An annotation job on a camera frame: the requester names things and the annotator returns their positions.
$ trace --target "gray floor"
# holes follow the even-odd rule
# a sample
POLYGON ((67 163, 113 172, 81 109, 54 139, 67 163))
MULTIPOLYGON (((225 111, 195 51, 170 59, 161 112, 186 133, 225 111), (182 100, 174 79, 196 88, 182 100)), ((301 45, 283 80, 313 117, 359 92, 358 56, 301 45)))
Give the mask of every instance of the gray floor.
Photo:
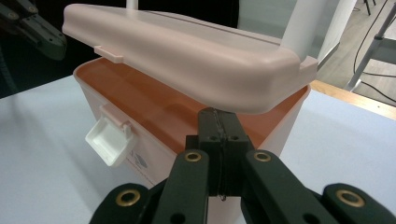
MULTIPOLYGON (((318 80, 333 86, 344 88, 348 81, 353 76, 353 63, 355 55, 358 51, 361 41, 366 35, 371 24, 375 20, 379 10, 386 0, 375 0, 374 6, 372 0, 368 0, 372 15, 368 16, 366 5, 363 0, 358 0, 356 8, 347 23, 346 29, 341 37, 340 46, 338 50, 331 56, 331 58, 320 68, 318 71, 318 80)), ((396 0, 388 0, 380 16, 378 17, 375 25, 368 34, 364 44, 361 47, 356 67, 358 67, 361 58, 370 46, 373 37, 378 33, 383 21, 388 16, 393 4, 396 0)), ((394 22, 386 32, 387 38, 396 39, 396 22, 394 22)), ((389 63, 382 63, 379 61, 371 60, 364 70, 368 73, 383 74, 389 76, 396 76, 396 65, 389 63)), ((374 77, 363 74, 361 80, 376 87, 387 96, 396 100, 396 77, 374 77)), ((367 85, 360 84, 355 93, 375 99, 377 101, 396 106, 396 103, 388 100, 367 85)))

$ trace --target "white table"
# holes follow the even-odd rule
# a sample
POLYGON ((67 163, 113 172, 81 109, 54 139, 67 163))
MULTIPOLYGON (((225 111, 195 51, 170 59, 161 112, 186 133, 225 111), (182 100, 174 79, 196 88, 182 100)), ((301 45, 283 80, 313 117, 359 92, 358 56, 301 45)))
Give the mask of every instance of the white table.
MULTIPOLYGON (((0 223, 89 223, 112 189, 142 183, 88 146, 94 123, 72 77, 0 99, 0 223)), ((281 159, 317 192, 348 183, 396 214, 395 133, 395 120, 312 91, 281 159)))

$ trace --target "table surface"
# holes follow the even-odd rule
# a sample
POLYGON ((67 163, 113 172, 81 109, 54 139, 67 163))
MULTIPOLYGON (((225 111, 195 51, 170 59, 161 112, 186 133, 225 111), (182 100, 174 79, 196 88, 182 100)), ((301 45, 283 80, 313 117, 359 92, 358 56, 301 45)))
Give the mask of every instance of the table surface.
MULTIPOLYGON (((89 147, 94 123, 72 77, 0 100, 0 223, 89 223, 116 186, 143 183, 89 147)), ((316 192, 347 183, 396 214, 395 133, 395 120, 311 91, 280 158, 316 192)))

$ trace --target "open container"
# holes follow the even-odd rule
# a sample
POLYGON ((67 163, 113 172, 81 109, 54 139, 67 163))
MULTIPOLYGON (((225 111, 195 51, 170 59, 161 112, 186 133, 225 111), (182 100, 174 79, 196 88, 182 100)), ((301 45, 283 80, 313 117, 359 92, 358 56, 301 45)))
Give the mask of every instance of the open container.
MULTIPOLYGON (((103 56, 74 73, 98 120, 86 140, 148 187, 168 177, 209 106, 237 113, 255 148, 280 155, 317 72, 279 39, 185 16, 87 5, 64 15, 64 33, 103 56)), ((209 223, 239 215, 238 200, 209 199, 209 223)))

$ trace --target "white latch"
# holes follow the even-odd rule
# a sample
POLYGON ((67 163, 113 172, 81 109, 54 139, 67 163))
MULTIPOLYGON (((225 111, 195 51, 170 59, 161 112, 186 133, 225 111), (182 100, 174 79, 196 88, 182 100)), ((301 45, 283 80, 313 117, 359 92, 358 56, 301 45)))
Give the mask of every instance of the white latch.
POLYGON ((133 149, 136 136, 132 133, 128 116, 114 105, 100 108, 101 118, 85 137, 108 166, 118 166, 133 149))

